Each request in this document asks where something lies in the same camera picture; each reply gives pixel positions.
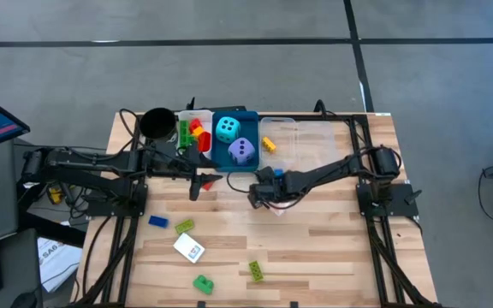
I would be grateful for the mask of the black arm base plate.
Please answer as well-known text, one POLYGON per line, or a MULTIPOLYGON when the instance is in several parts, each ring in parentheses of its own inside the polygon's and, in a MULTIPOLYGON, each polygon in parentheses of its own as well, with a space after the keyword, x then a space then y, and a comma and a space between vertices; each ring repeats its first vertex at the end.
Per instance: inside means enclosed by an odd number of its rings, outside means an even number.
POLYGON ((415 192, 410 184, 391 184, 383 189, 383 196, 376 195, 372 185, 359 184, 356 193, 362 216, 414 217, 419 214, 416 198, 421 191, 415 192))
POLYGON ((88 216, 143 216, 146 207, 148 186, 131 184, 119 192, 92 190, 84 200, 88 203, 88 216))

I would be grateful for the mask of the purple foam die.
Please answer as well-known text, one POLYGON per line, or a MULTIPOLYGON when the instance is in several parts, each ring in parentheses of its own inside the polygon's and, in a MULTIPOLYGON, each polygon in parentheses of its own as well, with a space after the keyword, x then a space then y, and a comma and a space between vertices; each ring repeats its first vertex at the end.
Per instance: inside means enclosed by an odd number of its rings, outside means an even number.
POLYGON ((247 165, 256 154, 254 145, 246 138, 238 138, 228 148, 228 153, 235 165, 247 165))

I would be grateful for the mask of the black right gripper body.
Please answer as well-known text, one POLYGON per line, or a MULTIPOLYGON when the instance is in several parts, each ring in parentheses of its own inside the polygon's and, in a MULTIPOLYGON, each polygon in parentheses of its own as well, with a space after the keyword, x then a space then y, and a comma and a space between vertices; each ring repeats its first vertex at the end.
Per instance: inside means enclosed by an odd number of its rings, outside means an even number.
POLYGON ((248 189, 248 201, 254 209, 265 207, 286 210, 292 205, 283 199, 282 178, 276 177, 272 167, 264 167, 254 172, 257 183, 248 189))

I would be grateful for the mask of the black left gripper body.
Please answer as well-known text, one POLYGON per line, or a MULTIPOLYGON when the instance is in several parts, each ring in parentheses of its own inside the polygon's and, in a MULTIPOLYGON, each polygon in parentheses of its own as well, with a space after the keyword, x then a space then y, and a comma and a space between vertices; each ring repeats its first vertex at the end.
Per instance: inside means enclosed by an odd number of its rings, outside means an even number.
POLYGON ((160 176, 170 179, 188 180, 190 182, 189 199, 191 201, 196 201, 198 199, 202 181, 201 176, 197 173, 197 169, 167 170, 161 172, 160 176))

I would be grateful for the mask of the white card box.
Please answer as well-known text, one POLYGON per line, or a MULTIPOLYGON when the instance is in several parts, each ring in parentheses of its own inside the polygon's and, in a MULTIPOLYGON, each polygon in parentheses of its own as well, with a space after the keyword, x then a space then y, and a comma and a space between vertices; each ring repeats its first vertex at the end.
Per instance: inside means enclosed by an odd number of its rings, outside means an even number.
POLYGON ((196 264, 205 252, 205 248, 187 233, 182 233, 173 247, 193 264, 196 264))

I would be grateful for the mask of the white printed paper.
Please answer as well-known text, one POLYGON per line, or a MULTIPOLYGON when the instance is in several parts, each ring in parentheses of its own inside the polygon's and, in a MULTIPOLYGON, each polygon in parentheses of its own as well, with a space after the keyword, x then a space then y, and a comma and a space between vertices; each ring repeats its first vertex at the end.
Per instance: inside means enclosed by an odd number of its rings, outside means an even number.
POLYGON ((40 279, 46 292, 56 291, 77 270, 81 254, 81 248, 38 238, 40 279))

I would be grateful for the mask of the teal foam die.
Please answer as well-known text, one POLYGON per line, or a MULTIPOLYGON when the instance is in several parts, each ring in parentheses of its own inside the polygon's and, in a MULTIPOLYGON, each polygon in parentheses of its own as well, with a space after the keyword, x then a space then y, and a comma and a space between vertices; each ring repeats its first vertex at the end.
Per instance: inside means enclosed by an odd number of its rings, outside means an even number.
POLYGON ((231 144, 239 138, 241 124, 233 117, 224 116, 216 125, 216 137, 219 141, 231 144))

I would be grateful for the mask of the white plastic bin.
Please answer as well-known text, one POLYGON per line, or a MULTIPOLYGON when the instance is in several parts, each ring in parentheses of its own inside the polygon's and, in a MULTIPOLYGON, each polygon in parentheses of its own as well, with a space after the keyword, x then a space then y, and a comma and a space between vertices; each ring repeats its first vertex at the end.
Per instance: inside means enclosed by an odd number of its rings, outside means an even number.
MULTIPOLYGON (((190 121, 194 118, 198 118, 201 121, 202 128, 211 134, 212 141, 212 112, 209 110, 183 110, 178 113, 177 129, 179 133, 179 121, 190 121)), ((203 152, 207 157, 211 157, 211 149, 208 152, 203 152)))

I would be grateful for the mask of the black computer mouse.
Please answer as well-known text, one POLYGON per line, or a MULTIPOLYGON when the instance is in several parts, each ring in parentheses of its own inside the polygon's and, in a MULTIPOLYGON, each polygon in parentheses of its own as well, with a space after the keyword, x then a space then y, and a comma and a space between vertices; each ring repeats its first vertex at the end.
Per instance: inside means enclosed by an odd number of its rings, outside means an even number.
POLYGON ((38 299, 34 291, 21 293, 9 308, 37 308, 38 299))

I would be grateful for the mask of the black cup with face print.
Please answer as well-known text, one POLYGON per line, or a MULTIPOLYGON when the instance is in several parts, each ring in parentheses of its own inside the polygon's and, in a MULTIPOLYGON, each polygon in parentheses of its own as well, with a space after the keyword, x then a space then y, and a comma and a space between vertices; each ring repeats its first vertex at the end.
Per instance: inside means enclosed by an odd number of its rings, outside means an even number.
POLYGON ((176 118, 172 110, 154 108, 140 118, 140 132, 147 139, 171 139, 175 134, 176 118))

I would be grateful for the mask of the teal plastic bin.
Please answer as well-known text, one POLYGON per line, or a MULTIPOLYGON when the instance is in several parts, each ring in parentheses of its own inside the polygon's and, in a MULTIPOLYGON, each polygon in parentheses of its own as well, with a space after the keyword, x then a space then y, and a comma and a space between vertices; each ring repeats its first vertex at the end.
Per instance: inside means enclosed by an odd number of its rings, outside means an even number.
POLYGON ((216 111, 212 114, 211 160, 218 165, 219 172, 252 172, 259 166, 258 113, 255 111, 216 111), (246 165, 239 166, 232 162, 228 154, 229 144, 217 139, 217 123, 225 116, 236 119, 240 125, 239 136, 246 138, 254 147, 253 158, 246 165))

